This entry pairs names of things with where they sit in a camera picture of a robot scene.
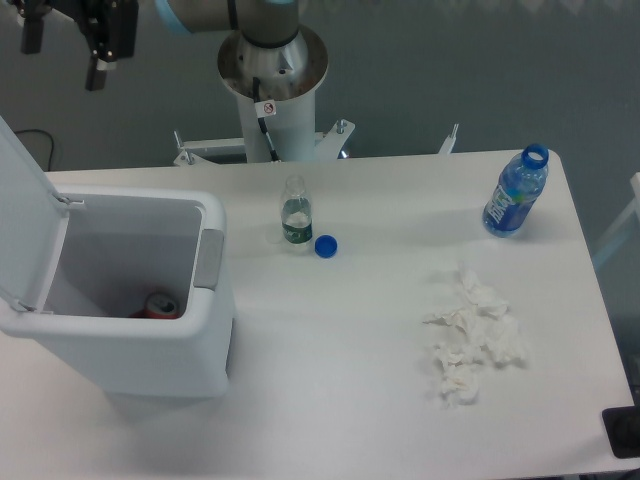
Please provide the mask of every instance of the crumpled tissue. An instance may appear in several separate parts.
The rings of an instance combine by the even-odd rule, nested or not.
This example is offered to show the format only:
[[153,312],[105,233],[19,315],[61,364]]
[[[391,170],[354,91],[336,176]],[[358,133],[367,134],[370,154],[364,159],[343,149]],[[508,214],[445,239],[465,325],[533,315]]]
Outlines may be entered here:
[[478,397],[478,371],[483,365],[524,365],[526,348],[516,318],[508,314],[507,302],[495,288],[484,285],[478,275],[461,266],[459,281],[465,306],[429,316],[438,323],[464,333],[461,345],[439,343],[434,348],[442,363],[440,393],[448,406],[474,403]]

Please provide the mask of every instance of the white table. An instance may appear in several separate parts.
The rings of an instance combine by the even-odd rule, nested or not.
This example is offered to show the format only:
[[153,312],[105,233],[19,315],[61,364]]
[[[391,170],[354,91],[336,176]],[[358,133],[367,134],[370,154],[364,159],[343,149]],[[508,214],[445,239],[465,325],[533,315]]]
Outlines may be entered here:
[[[600,413],[632,400],[558,157],[518,238],[480,213],[514,152],[53,173],[56,183],[209,190],[228,213],[238,305],[231,387],[214,400],[105,396],[0,336],[0,477],[487,479],[631,469]],[[278,237],[301,173],[336,257]],[[422,323],[463,260],[520,318],[526,370],[486,369],[443,409]]]

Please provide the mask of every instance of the trash bin lid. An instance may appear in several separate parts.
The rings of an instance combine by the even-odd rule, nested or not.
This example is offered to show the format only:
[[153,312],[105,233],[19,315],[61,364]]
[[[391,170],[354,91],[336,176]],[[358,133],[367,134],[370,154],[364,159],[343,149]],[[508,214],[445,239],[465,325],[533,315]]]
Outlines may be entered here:
[[0,298],[15,310],[44,306],[69,221],[59,199],[0,117]]

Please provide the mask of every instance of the warning sticker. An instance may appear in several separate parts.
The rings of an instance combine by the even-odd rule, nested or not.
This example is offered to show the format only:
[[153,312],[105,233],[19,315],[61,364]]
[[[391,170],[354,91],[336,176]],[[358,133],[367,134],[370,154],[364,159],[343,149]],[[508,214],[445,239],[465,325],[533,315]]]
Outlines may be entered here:
[[257,102],[255,107],[258,118],[271,117],[276,114],[276,102],[273,100]]

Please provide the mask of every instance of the trash bin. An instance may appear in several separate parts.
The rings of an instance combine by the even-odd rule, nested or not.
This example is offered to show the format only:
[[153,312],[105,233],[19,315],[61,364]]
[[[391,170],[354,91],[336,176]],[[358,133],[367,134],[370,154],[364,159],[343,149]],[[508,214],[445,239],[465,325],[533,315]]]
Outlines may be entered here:
[[[108,392],[222,395],[235,303],[220,201],[56,188],[1,118],[0,169],[0,330]],[[154,292],[177,301],[178,318],[130,318]]]

